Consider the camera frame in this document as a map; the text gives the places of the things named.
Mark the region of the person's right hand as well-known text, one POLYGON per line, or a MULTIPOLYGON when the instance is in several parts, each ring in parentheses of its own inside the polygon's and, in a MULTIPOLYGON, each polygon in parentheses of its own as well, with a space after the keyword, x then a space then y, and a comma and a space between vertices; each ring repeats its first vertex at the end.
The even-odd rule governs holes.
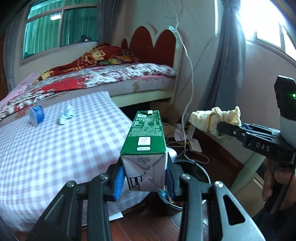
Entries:
POLYGON ((264 209, 270 214, 284 210, 295 204, 295 163, 283 166, 265 158, 262 199, 265 201, 264 209))

